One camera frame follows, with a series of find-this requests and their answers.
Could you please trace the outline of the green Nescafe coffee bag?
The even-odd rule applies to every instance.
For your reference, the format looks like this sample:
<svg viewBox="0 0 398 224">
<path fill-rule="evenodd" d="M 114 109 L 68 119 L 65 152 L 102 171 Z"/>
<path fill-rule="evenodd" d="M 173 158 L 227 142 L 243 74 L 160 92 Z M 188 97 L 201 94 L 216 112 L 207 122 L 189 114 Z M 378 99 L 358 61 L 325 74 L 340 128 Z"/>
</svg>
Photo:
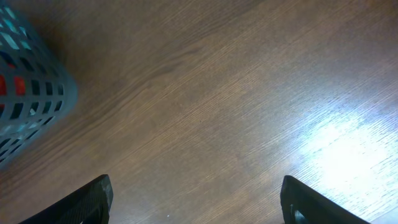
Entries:
<svg viewBox="0 0 398 224">
<path fill-rule="evenodd" d="M 22 104 L 22 112 L 29 109 L 26 82 L 21 64 L 1 61 L 1 113 L 12 111 L 15 104 Z"/>
</svg>

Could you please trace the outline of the teal wet wipes packet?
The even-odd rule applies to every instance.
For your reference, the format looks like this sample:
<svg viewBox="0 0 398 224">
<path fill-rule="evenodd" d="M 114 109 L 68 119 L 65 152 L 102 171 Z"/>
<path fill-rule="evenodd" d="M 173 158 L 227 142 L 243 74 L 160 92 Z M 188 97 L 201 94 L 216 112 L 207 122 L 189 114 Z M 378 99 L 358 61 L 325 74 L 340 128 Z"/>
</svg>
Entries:
<svg viewBox="0 0 398 224">
<path fill-rule="evenodd" d="M 16 13 L 8 6 L 1 6 L 1 47 L 12 50 L 32 51 L 30 41 L 32 38 L 27 29 L 22 26 Z"/>
</svg>

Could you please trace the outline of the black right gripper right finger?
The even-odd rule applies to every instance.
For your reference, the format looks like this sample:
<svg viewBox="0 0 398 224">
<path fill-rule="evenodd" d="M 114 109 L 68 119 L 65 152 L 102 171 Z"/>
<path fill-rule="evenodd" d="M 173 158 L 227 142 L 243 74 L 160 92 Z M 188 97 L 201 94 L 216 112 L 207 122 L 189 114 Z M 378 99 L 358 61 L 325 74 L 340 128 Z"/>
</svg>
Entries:
<svg viewBox="0 0 398 224">
<path fill-rule="evenodd" d="M 291 175 L 283 179 L 280 204 L 285 224 L 368 224 Z"/>
</svg>

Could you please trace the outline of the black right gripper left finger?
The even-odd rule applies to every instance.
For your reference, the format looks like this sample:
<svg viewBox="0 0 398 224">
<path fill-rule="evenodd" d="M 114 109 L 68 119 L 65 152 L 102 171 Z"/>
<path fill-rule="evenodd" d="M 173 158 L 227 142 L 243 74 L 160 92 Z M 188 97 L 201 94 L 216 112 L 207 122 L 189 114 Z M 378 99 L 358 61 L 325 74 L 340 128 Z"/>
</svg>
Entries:
<svg viewBox="0 0 398 224">
<path fill-rule="evenodd" d="M 113 189 L 103 174 L 21 224 L 108 224 Z"/>
</svg>

